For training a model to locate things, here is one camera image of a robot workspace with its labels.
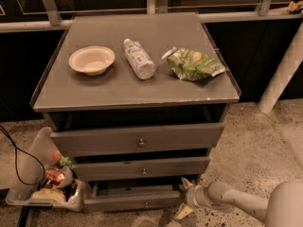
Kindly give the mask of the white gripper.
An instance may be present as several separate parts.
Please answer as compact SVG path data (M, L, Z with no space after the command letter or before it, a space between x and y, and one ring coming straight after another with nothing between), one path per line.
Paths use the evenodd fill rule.
M207 188L201 185L194 185L187 178L182 177L181 181L185 192L185 203L182 203L174 215L177 221L182 220L193 212L193 209L212 206L213 201L208 197Z

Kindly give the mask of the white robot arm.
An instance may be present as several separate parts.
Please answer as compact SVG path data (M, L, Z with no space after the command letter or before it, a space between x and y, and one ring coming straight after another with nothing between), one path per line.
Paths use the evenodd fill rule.
M280 183L269 199L237 190L228 183L213 182L207 187L182 179L183 202L175 220L181 220L195 210L207 207L221 212L234 208L262 222L265 227L303 227L303 183Z

